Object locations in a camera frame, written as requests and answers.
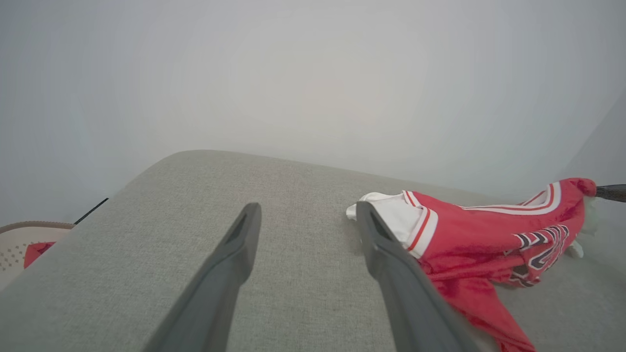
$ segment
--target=wall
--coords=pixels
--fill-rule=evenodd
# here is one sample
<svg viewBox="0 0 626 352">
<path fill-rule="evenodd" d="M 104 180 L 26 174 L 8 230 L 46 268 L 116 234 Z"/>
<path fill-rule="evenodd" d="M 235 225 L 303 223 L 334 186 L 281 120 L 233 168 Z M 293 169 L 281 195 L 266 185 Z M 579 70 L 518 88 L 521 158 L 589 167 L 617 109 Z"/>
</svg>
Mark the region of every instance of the wall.
<svg viewBox="0 0 626 352">
<path fill-rule="evenodd" d="M 598 185 L 626 184 L 626 90 L 560 176 L 586 177 Z M 579 236 L 585 255 L 626 274 L 626 203 L 598 199 L 594 237 Z"/>
<path fill-rule="evenodd" d="M 256 153 L 522 197 L 626 86 L 625 2 L 0 4 L 0 224 Z"/>
</svg>

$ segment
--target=red fabric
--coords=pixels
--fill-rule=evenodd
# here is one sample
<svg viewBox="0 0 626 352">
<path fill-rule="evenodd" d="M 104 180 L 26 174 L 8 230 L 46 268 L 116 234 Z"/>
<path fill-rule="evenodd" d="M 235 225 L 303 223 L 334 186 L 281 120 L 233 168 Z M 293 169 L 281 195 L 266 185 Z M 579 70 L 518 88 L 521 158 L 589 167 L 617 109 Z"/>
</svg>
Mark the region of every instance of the red fabric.
<svg viewBox="0 0 626 352">
<path fill-rule="evenodd" d="M 39 258 L 41 254 L 44 254 L 55 242 L 44 242 L 30 244 L 26 248 L 24 255 L 24 269 L 31 265 L 35 259 Z"/>
<path fill-rule="evenodd" d="M 424 227 L 433 228 L 426 220 L 416 231 L 413 246 L 426 244 L 418 262 L 445 300 L 503 352 L 535 351 L 491 282 L 538 283 L 576 238 L 585 220 L 583 196 L 594 196 L 595 189 L 591 180 L 567 179 L 551 184 L 541 204 L 527 205 L 532 199 L 488 207 L 460 207 L 413 192 L 415 206 L 438 215 L 431 239 L 420 239 Z"/>
</svg>

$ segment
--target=red stripe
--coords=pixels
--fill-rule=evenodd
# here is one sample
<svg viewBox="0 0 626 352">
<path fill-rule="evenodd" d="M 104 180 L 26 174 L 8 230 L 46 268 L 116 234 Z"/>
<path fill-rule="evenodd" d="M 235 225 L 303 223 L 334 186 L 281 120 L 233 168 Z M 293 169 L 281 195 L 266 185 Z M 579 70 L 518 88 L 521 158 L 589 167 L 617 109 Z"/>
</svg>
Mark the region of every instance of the red stripe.
<svg viewBox="0 0 626 352">
<path fill-rule="evenodd" d="M 544 194 L 546 191 L 542 190 L 541 192 L 539 192 L 538 195 L 535 196 L 535 198 L 532 198 L 531 200 L 529 200 L 528 202 L 525 202 L 523 205 L 527 205 L 532 203 L 535 199 L 539 198 L 542 194 Z"/>
<path fill-rule="evenodd" d="M 506 210 L 515 210 L 515 211 L 520 211 L 520 212 L 533 212 L 535 210 L 542 210 L 545 208 L 548 208 L 552 205 L 552 202 L 554 202 L 554 186 L 552 184 L 550 184 L 550 201 L 546 204 L 543 205 L 539 208 L 530 208 L 530 209 L 518 209 L 518 208 L 509 208 L 509 207 L 476 207 L 475 209 L 506 209 Z M 474 210 L 472 208 L 464 208 L 464 210 Z"/>
<path fill-rule="evenodd" d="M 409 202 L 411 202 L 411 204 L 413 204 L 413 206 L 415 206 L 415 203 L 413 203 L 413 199 L 411 199 L 411 196 L 409 195 L 408 191 L 404 191 L 406 193 L 406 197 L 409 199 Z"/>
<path fill-rule="evenodd" d="M 413 243 L 411 243 L 411 247 L 409 247 L 409 252 L 411 252 L 413 248 L 415 248 L 415 245 L 418 243 L 418 239 L 422 236 L 422 232 L 424 232 L 424 228 L 426 227 L 428 218 L 430 217 L 430 209 L 427 209 L 427 208 L 424 208 L 424 209 L 426 209 L 426 218 L 424 218 L 424 222 L 422 222 L 422 226 L 419 227 L 418 234 L 415 235 L 415 239 L 413 240 Z"/>
</svg>

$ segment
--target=basketball jersey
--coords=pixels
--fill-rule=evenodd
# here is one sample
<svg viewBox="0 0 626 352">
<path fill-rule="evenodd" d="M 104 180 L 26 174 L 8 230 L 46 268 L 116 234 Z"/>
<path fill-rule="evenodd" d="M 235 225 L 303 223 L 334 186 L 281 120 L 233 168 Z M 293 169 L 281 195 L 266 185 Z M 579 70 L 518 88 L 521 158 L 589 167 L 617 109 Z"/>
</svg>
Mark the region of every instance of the basketball jersey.
<svg viewBox="0 0 626 352">
<path fill-rule="evenodd" d="M 371 193 L 370 202 L 445 300 L 491 334 L 502 351 L 534 347 L 491 282 L 531 287 L 574 241 L 585 220 L 587 179 L 566 179 L 518 205 L 462 207 L 418 192 Z M 354 205 L 346 211 L 354 219 Z"/>
</svg>

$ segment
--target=gray surface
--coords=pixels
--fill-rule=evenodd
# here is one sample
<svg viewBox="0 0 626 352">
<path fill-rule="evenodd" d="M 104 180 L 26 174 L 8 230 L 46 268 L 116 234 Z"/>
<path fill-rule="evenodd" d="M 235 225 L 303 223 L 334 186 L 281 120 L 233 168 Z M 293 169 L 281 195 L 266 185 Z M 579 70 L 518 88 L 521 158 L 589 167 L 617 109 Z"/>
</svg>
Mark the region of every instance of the gray surface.
<svg viewBox="0 0 626 352">
<path fill-rule="evenodd" d="M 137 177 L 0 293 L 3 351 L 138 351 L 239 210 L 263 207 L 256 263 L 230 351 L 393 351 L 348 205 L 414 189 L 464 205 L 490 200 L 336 168 L 193 151 Z M 623 279 L 562 260 L 533 289 L 503 289 L 539 351 L 622 347 Z"/>
</svg>

